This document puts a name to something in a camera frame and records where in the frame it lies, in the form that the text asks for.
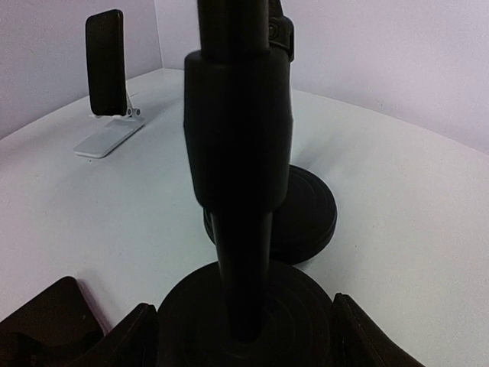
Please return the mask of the black phone stand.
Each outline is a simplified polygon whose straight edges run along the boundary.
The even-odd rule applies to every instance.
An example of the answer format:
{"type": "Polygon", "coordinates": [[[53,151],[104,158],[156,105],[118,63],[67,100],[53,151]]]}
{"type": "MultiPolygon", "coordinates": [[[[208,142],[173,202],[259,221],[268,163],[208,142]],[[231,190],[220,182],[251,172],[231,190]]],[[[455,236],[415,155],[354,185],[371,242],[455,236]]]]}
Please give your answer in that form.
{"type": "Polygon", "coordinates": [[[160,366],[331,366],[331,301],[270,259],[289,178],[290,52],[272,46],[278,1],[200,1],[201,47],[185,59],[183,127],[194,193],[218,259],[158,310],[160,366]]]}
{"type": "MultiPolygon", "coordinates": [[[[281,1],[269,2],[269,44],[294,61],[294,26],[281,1]]],[[[270,258],[290,265],[311,259],[331,241],[338,211],[332,191],[312,172],[290,164],[285,200],[273,215],[270,258]]]]}

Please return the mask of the clear acrylic phone stand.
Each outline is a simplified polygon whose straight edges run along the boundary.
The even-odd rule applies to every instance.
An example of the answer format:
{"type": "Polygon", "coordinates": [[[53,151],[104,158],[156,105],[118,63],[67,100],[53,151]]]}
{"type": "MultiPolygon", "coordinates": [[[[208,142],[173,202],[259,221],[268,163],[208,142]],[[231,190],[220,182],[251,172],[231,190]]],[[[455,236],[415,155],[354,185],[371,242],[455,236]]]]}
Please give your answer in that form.
{"type": "Polygon", "coordinates": [[[79,143],[74,153],[79,157],[102,159],[144,127],[144,116],[135,108],[126,93],[127,109],[124,115],[114,115],[111,121],[93,135],[79,143]]]}

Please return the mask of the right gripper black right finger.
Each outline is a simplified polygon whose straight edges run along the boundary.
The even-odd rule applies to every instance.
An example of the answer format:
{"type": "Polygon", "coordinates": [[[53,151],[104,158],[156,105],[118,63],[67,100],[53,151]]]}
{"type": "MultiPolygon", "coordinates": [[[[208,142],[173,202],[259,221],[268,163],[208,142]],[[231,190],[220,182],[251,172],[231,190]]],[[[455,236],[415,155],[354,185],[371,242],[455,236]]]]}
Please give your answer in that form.
{"type": "Polygon", "coordinates": [[[393,342],[347,294],[337,293],[331,309],[334,366],[404,366],[422,364],[393,342]]]}

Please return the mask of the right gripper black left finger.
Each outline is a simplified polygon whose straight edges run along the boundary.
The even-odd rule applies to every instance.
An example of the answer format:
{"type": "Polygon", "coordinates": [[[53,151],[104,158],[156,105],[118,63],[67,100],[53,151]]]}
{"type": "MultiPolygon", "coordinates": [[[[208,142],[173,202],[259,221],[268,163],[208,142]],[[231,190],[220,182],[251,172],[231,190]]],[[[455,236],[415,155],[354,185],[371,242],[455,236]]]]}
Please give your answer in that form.
{"type": "Polygon", "coordinates": [[[79,357],[78,366],[156,366],[158,333],[155,306],[141,303],[79,357]]]}

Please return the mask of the black phone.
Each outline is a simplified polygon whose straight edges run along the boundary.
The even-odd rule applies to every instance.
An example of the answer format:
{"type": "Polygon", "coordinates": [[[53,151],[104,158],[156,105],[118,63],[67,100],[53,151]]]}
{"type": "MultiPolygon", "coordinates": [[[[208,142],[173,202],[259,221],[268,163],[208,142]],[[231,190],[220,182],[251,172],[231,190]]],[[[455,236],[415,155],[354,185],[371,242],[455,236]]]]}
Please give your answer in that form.
{"type": "Polygon", "coordinates": [[[91,15],[85,24],[86,67],[91,111],[97,116],[124,115],[124,18],[119,9],[91,15]]]}
{"type": "Polygon", "coordinates": [[[75,278],[61,278],[1,322],[2,366],[68,366],[104,337],[75,278]]]}

